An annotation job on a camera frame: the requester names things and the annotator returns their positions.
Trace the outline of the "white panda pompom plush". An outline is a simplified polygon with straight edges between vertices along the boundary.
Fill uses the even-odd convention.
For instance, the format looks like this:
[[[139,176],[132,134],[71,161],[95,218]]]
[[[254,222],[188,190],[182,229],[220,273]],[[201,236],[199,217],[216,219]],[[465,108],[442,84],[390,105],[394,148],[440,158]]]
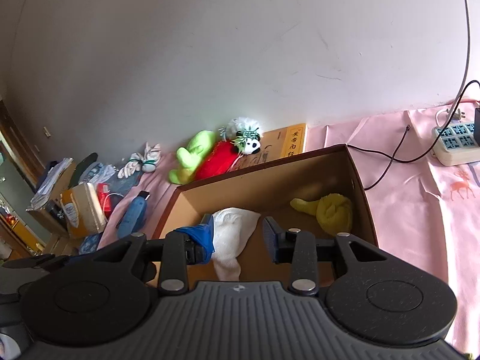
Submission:
[[[240,155],[256,155],[261,150],[264,131],[256,119],[237,117],[220,128],[220,137],[233,144]]]

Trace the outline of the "black charger adapter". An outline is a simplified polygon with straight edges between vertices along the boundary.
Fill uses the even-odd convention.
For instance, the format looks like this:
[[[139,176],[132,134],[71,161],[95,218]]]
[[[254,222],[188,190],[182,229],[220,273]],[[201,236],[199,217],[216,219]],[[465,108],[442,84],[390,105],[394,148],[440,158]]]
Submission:
[[[473,137],[480,146],[480,108],[475,109]]]

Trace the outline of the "white green knotted cloth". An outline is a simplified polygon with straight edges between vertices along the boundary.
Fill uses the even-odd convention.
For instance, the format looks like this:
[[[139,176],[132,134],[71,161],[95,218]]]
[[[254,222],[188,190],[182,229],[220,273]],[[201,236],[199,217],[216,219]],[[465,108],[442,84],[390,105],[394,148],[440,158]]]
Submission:
[[[118,179],[128,179],[136,172],[152,173],[156,170],[161,158],[160,144],[145,144],[143,153],[131,154],[127,163],[118,171]]]

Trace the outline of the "green plush toy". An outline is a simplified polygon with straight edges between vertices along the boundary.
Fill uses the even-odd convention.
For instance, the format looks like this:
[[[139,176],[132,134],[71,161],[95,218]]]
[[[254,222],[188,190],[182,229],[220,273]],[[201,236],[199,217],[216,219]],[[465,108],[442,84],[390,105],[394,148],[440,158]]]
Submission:
[[[186,185],[194,179],[194,174],[216,144],[216,133],[209,130],[198,132],[186,147],[176,151],[178,166],[168,173],[174,185]]]

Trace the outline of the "yellow book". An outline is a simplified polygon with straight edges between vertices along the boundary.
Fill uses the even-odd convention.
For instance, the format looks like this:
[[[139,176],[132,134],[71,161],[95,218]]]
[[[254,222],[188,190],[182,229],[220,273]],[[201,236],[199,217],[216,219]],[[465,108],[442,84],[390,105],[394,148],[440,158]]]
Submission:
[[[308,125],[305,123],[267,131],[261,139],[260,152],[239,159],[236,163],[236,169],[244,169],[302,154],[305,151],[307,135]]]

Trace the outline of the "white plush toy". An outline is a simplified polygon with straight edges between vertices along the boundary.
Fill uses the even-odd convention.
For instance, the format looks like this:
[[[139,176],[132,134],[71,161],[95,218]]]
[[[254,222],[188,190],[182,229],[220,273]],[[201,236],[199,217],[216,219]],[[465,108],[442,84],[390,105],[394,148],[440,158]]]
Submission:
[[[230,207],[213,214],[214,253],[211,256],[219,281],[239,281],[241,266],[238,256],[256,230],[260,214]]]

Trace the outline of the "blue lint brush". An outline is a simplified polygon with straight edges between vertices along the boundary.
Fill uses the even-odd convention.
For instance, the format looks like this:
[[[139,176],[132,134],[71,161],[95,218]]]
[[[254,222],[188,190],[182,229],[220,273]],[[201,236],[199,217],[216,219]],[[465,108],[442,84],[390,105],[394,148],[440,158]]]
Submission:
[[[119,239],[133,233],[138,233],[143,228],[146,221],[146,209],[149,197],[150,193],[143,190],[129,203],[126,211],[115,227],[117,230],[116,235]]]

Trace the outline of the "white power strip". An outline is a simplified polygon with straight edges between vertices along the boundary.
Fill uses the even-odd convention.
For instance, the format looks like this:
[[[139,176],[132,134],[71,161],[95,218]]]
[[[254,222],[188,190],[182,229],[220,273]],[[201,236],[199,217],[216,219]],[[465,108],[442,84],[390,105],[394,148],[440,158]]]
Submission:
[[[450,124],[433,147],[435,157],[446,167],[478,163],[479,144],[473,133],[473,122]]]

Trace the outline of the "red plush pouch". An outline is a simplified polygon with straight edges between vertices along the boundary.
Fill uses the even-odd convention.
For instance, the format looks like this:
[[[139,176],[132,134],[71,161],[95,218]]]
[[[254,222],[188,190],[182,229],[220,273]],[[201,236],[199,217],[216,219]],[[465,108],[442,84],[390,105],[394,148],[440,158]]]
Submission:
[[[223,175],[239,159],[239,150],[233,144],[233,141],[218,141],[214,148],[199,165],[195,174],[194,180],[206,180],[214,176]]]

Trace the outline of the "brown cardboard box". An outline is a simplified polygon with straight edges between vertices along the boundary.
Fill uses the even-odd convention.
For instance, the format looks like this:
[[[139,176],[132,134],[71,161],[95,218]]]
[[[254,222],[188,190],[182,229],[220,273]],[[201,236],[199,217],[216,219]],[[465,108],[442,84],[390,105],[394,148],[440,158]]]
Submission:
[[[260,213],[256,230],[238,257],[240,282],[290,282],[290,265],[275,264],[263,237],[262,221],[273,217],[284,229],[299,228],[316,239],[331,239],[313,216],[295,211],[293,198],[315,201],[329,194],[342,194],[352,201],[352,233],[378,246],[373,217],[360,175],[345,145],[314,150],[270,163],[201,180],[175,189],[162,213],[152,239],[165,238],[184,226],[200,223],[205,214],[224,208]]]

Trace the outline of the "pink bed sheet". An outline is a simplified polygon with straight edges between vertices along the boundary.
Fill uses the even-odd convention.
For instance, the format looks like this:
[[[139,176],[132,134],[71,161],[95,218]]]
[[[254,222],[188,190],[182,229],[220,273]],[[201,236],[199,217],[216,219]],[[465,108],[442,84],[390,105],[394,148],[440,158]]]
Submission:
[[[445,167],[424,156],[435,125],[432,109],[402,111],[317,126],[306,153],[345,145],[367,197],[378,246],[446,281],[458,300],[448,342],[479,353],[479,166]],[[165,156],[140,188],[151,196],[144,233],[152,238],[175,187]]]

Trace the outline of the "yellow towel roll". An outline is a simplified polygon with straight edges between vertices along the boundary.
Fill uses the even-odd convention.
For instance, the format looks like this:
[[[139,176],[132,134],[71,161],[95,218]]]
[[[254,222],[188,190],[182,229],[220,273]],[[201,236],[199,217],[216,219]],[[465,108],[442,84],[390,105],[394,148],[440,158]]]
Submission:
[[[294,198],[289,204],[294,210],[315,217],[323,231],[330,236],[350,233],[352,230],[352,202],[339,193],[331,193],[311,202]]]

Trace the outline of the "red small package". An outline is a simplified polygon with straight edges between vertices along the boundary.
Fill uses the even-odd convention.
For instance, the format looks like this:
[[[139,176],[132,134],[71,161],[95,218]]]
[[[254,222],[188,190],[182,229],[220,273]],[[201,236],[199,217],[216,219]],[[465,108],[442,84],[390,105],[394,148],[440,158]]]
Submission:
[[[97,184],[97,197],[98,197],[102,212],[108,219],[112,213],[112,203],[110,199],[110,189],[107,183]]]

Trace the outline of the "yellow tissue box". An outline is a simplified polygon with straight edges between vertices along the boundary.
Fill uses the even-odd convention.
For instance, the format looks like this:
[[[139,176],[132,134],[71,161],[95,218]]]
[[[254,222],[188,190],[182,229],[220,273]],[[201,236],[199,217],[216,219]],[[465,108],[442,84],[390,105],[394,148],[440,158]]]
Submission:
[[[60,205],[67,217],[67,231],[72,239],[102,233],[107,219],[91,183],[79,184],[60,195]]]

